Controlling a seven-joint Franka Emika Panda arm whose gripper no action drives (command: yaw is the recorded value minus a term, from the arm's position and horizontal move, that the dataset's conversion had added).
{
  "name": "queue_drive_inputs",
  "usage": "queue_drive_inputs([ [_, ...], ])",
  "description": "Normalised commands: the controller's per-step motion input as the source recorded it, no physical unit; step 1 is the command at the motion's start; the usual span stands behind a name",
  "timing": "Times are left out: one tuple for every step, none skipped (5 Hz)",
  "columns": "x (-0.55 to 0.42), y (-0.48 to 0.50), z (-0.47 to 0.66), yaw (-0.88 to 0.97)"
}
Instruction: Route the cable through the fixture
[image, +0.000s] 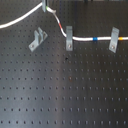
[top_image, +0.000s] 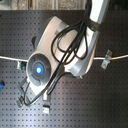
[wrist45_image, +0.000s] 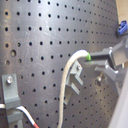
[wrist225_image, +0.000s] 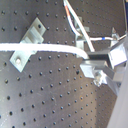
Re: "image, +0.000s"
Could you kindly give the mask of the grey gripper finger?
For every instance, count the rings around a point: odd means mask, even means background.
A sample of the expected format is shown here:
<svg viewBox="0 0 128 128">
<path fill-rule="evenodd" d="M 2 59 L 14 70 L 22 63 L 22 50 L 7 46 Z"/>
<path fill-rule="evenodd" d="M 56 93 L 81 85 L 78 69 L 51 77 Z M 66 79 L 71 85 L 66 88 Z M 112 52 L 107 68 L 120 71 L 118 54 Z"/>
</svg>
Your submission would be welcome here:
<svg viewBox="0 0 128 128">
<path fill-rule="evenodd" d="M 49 6 L 48 0 L 42 0 L 42 10 L 46 12 L 46 7 Z"/>
</svg>

